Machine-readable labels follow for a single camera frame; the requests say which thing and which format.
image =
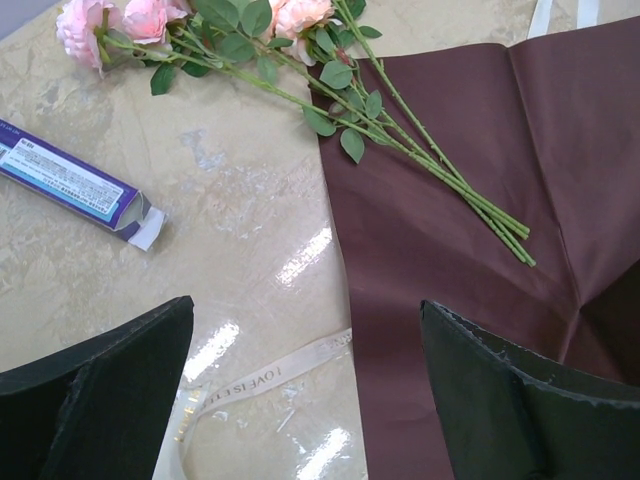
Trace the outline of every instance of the flower bouquet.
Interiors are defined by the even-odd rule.
[[[529,228],[478,194],[412,112],[374,54],[369,40],[382,34],[359,25],[366,0],[131,0],[121,12],[107,0],[71,0],[57,20],[67,54],[101,75],[124,65],[154,68],[151,94],[167,93],[177,73],[228,75],[301,107],[318,135],[340,135],[357,164],[367,142],[394,149],[456,192],[523,263]],[[350,53],[359,46],[381,83],[411,121],[403,129],[379,90],[362,81]],[[319,75],[308,67],[320,64]],[[302,76],[331,105],[320,108],[278,85],[281,69]]]

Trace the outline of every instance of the satin ribbon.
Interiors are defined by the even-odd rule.
[[[527,38],[546,35],[551,23],[553,0],[538,0],[529,25]],[[577,28],[593,27],[598,24],[600,0],[578,0]]]
[[[256,397],[319,367],[348,351],[351,329],[316,340],[218,390],[211,384],[179,390],[162,441],[153,480],[187,480],[182,462],[198,420],[205,414],[239,400]]]

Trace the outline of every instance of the table surface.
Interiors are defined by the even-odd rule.
[[[376,51],[399,55],[512,45],[536,2],[368,3]],[[640,15],[635,0],[602,3],[601,23]],[[32,20],[0,42],[1,116],[137,186],[170,223],[143,253],[0,178],[0,371],[184,294],[196,322],[182,386],[221,387],[349,325],[317,141],[296,109],[227,78],[182,76],[165,97],[148,70],[101,80],[65,56],[51,0],[11,4],[0,38]],[[575,27],[576,4],[554,3],[551,31]],[[351,355],[203,418],[186,471],[367,478]]]

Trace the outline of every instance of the rose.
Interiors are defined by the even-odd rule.
[[[96,29],[115,28],[120,24],[120,10],[106,0],[71,0],[62,7],[56,20],[56,35],[67,55],[78,63],[102,72],[102,59]]]
[[[308,28],[326,23],[333,13],[331,0],[286,1],[277,11],[275,35],[293,40],[293,45],[282,51],[306,65],[315,65],[316,61],[307,52],[307,41],[301,34]]]
[[[191,8],[185,0],[131,0],[124,10],[122,23],[134,42],[169,47],[167,23],[189,13]]]

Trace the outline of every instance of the brown wrapping paper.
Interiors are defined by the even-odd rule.
[[[639,40],[631,19],[385,60],[465,178],[531,227],[535,269],[422,167],[373,144],[356,167],[337,136],[321,139],[372,480],[453,478],[421,350],[423,299],[574,368],[637,379],[639,354],[616,354],[616,332],[637,328],[605,341],[581,309],[640,259]]]

